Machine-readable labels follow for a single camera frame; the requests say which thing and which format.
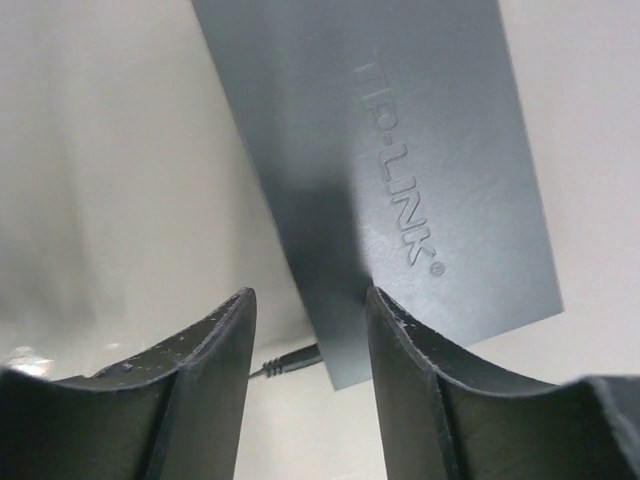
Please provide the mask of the dark grey network switch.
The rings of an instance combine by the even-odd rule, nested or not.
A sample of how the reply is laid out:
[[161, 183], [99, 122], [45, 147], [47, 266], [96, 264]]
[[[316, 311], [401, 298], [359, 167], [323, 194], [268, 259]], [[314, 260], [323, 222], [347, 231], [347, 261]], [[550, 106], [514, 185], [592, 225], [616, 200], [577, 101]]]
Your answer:
[[336, 389], [372, 286], [462, 346], [562, 311], [498, 2], [193, 7]]

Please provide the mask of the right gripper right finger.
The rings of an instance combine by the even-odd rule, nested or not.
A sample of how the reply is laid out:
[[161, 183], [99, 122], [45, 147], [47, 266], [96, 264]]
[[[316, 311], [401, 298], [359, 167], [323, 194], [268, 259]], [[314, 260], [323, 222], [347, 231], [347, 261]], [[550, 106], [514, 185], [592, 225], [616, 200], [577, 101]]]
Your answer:
[[493, 364], [423, 325], [385, 291], [366, 298], [391, 479], [635, 479], [639, 380], [560, 385]]

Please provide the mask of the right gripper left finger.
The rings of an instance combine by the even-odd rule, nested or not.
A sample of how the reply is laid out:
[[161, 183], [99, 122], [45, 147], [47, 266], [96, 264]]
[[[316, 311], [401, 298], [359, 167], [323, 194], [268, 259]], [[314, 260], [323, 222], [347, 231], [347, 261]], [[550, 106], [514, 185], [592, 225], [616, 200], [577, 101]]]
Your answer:
[[230, 479], [257, 302], [238, 291], [202, 320], [97, 374], [1, 371], [5, 479]]

